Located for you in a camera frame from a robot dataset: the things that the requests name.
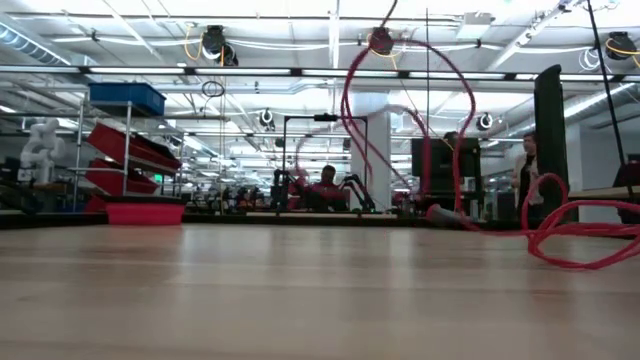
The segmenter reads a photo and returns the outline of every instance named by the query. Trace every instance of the blue bin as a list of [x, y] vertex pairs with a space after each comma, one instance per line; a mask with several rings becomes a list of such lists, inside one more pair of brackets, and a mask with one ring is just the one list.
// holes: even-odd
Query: blue bin
[[165, 97], [147, 83], [89, 84], [91, 105], [113, 116], [127, 116], [128, 102], [133, 105], [133, 116], [163, 116], [164, 101]]

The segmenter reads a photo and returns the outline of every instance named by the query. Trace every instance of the white column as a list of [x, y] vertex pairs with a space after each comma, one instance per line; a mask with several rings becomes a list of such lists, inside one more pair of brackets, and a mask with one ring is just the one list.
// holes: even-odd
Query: white column
[[[354, 93], [351, 100], [351, 110], [354, 116], [365, 116], [380, 110], [387, 104], [387, 93]], [[365, 127], [358, 121], [360, 131], [364, 134]], [[388, 162], [391, 158], [391, 127], [389, 114], [383, 112], [369, 118], [369, 142], [375, 146]], [[360, 141], [364, 150], [364, 141]], [[384, 211], [391, 206], [391, 170], [378, 158], [371, 148], [368, 151], [369, 163], [373, 173], [368, 177], [369, 194], [374, 199], [376, 209]], [[360, 156], [355, 143], [351, 144], [351, 173], [358, 174], [364, 182], [364, 159]], [[351, 194], [351, 209], [360, 208], [360, 203]]]

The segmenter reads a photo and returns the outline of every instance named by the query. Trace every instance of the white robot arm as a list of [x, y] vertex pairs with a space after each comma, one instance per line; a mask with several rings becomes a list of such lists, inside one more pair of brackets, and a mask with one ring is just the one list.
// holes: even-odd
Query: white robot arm
[[34, 178], [33, 168], [38, 168], [37, 184], [47, 184], [50, 182], [51, 169], [55, 165], [55, 160], [60, 160], [65, 155], [64, 140], [56, 137], [55, 131], [58, 127], [58, 120], [52, 119], [45, 123], [31, 126], [29, 141], [22, 148], [20, 154], [20, 167], [18, 180], [31, 181]]

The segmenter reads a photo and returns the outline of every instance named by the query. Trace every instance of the red hose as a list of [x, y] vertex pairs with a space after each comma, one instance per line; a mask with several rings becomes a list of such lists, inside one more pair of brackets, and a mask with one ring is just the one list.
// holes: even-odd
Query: red hose
[[[453, 181], [455, 184], [458, 184], [460, 180], [460, 168], [459, 168], [460, 145], [462, 143], [462, 139], [464, 138], [464, 134], [476, 113], [476, 101], [475, 101], [475, 97], [473, 96], [473, 91], [471, 89], [471, 86], [464, 79], [464, 76], [462, 75], [460, 70], [457, 69], [457, 67], [451, 62], [451, 60], [449, 60], [444, 54], [442, 54], [437, 49], [433, 48], [431, 45], [420, 42], [420, 41], [415, 41], [415, 40], [397, 40], [396, 42], [420, 45], [433, 51], [445, 63], [447, 63], [447, 65], [449, 65], [449, 67], [458, 75], [458, 77], [460, 78], [460, 81], [462, 82], [465, 92], [469, 96], [469, 100], [471, 102], [471, 111], [469, 112], [469, 116], [467, 116], [464, 122], [464, 125], [460, 130], [460, 133], [458, 135], [459, 141], [456, 143], [454, 153], [453, 153]], [[369, 163], [368, 159], [364, 156], [364, 151], [362, 151], [362, 146], [354, 136], [354, 133], [357, 134], [358, 137], [362, 138], [364, 141], [368, 141], [368, 140], [364, 139], [364, 136], [362, 135], [361, 131], [357, 127], [355, 127], [355, 124], [353, 122], [351, 107], [349, 105], [349, 87], [351, 85], [351, 81], [353, 80], [356, 69], [366, 57], [367, 53], [370, 50], [370, 47], [360, 52], [360, 54], [356, 56], [355, 60], [351, 64], [351, 67], [349, 68], [349, 73], [345, 80], [344, 92], [343, 92], [342, 102], [340, 106], [343, 126], [345, 127], [349, 135], [352, 137], [353, 139], [352, 142], [355, 143], [356, 148], [362, 155], [362, 158], [365, 161], [366, 169], [368, 171], [371, 171], [371, 164]], [[378, 155], [391, 170], [393, 170], [393, 167], [391, 166], [391, 164], [381, 156], [380, 152], [378, 151], [378, 149], [376, 149], [375, 146], [369, 143], [369, 148], [372, 149], [373, 152], [376, 155]], [[425, 160], [424, 166], [430, 167], [429, 157], [426, 157], [424, 160]], [[469, 221], [466, 217], [462, 216], [463, 225], [467, 227], [469, 230], [481, 232], [484, 234], [497, 235], [497, 236], [514, 236], [514, 235], [526, 236], [528, 239], [527, 250], [531, 255], [539, 259], [542, 259], [552, 265], [559, 266], [561, 268], [566, 268], [566, 269], [590, 269], [590, 270], [601, 269], [603, 267], [607, 267], [609, 265], [613, 265], [615, 263], [628, 259], [632, 256], [636, 256], [640, 253], [640, 246], [639, 246], [640, 245], [640, 226], [638, 225], [627, 226], [627, 225], [618, 225], [618, 224], [573, 223], [573, 224], [564, 224], [564, 225], [558, 226], [558, 224], [562, 221], [567, 211], [571, 209], [575, 209], [579, 206], [614, 207], [618, 209], [625, 209], [625, 210], [630, 210], [630, 211], [640, 213], [639, 205], [629, 204], [622, 201], [609, 201], [609, 200], [589, 200], [589, 201], [581, 200], [581, 201], [569, 202], [567, 186], [562, 182], [560, 177], [558, 177], [555, 174], [545, 174], [541, 176], [536, 181], [534, 181], [532, 185], [532, 189], [537, 189], [541, 183], [549, 180], [554, 180], [558, 184], [558, 186], [560, 186], [563, 194], [563, 205], [558, 209], [556, 209], [554, 212], [552, 212], [542, 222], [542, 224], [537, 230], [529, 230], [528, 228], [529, 224], [527, 221], [529, 200], [534, 193], [533, 191], [530, 191], [529, 194], [527, 195], [527, 198], [525, 199], [525, 206], [523, 207], [523, 210], [522, 210], [521, 222], [522, 222], [523, 230], [515, 231], [515, 232], [486, 232], [479, 229], [477, 226], [472, 224], [471, 221]], [[462, 212], [462, 196], [461, 196], [460, 187], [454, 186], [454, 191], [455, 191], [455, 208], [458, 209], [458, 211], [462, 215], [464, 215], [464, 213]], [[429, 213], [432, 210], [433, 210], [433, 207], [429, 209], [429, 211], [427, 212], [427, 216], [429, 216]], [[597, 260], [594, 262], [580, 263], [580, 262], [575, 262], [571, 260], [565, 260], [561, 258], [548, 256], [542, 252], [542, 250], [540, 249], [540, 245], [542, 244], [542, 242], [544, 242], [546, 239], [548, 239], [550, 236], [553, 236], [553, 235], [634, 236], [635, 239], [633, 242], [629, 243], [629, 245], [625, 246], [622, 250], [619, 250], [614, 254], [607, 256], [601, 260]]]

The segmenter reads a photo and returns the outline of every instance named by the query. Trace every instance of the woman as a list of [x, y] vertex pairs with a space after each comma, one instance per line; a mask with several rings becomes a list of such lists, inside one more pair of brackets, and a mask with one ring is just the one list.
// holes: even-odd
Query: woman
[[[518, 156], [516, 159], [516, 166], [513, 170], [511, 185], [516, 189], [516, 200], [518, 209], [518, 219], [522, 217], [522, 208], [524, 206], [524, 200], [532, 190], [533, 183], [540, 176], [538, 174], [538, 161], [537, 161], [537, 141], [535, 132], [525, 134], [523, 137], [522, 146], [524, 148], [524, 154]], [[529, 207], [527, 217], [531, 220], [539, 220], [543, 217], [542, 203], [544, 198], [540, 195], [538, 189], [533, 190], [534, 194], [529, 199]]]

